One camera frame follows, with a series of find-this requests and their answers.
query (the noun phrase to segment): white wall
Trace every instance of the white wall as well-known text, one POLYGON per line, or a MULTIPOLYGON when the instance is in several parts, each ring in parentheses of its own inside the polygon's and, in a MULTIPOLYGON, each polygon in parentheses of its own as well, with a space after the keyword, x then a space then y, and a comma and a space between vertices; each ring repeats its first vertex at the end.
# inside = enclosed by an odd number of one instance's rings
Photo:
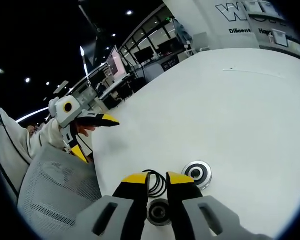
POLYGON ((237 0, 163 0, 163 2, 191 36, 207 32, 211 50, 259 48, 254 33, 230 33, 230 29, 246 31, 250 29, 247 17, 238 7, 237 0))

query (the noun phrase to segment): cable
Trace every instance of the cable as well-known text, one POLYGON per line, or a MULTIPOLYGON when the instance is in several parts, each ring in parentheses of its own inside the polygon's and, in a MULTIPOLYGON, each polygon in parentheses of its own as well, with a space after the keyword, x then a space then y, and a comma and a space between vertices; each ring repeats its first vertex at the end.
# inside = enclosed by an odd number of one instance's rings
POLYGON ((150 175, 155 175, 156 176, 156 181, 154 186, 149 189, 149 198, 159 198, 161 197, 163 194, 165 194, 165 192, 167 191, 167 180, 164 178, 164 176, 162 176, 160 173, 154 171, 154 170, 144 170, 143 173, 145 172, 149 172, 150 175))
POLYGON ((88 144, 86 144, 86 142, 83 141, 83 139, 79 136, 79 134, 78 134, 78 137, 81 139, 81 141, 84 143, 84 145, 86 145, 86 147, 87 147, 88 149, 90 149, 91 152, 94 152, 94 151, 88 146, 88 144))

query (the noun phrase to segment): white table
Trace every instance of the white table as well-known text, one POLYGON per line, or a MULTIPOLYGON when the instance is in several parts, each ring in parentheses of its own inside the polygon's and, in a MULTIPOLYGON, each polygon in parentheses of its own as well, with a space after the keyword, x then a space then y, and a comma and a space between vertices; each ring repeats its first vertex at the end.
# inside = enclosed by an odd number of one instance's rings
MULTIPOLYGON (((202 193, 255 234, 276 237, 300 207, 300 60, 261 49, 201 52, 110 113, 121 125, 92 136, 103 195, 130 174, 210 164, 202 193)), ((174 239, 146 220, 142 239, 174 239)))
POLYGON ((112 84, 110 87, 108 87, 104 93, 102 94, 101 97, 99 97, 99 100, 105 99, 106 96, 108 96, 116 87, 118 87, 124 80, 125 78, 129 77, 130 73, 127 75, 122 76, 121 78, 117 79, 114 84, 112 84))

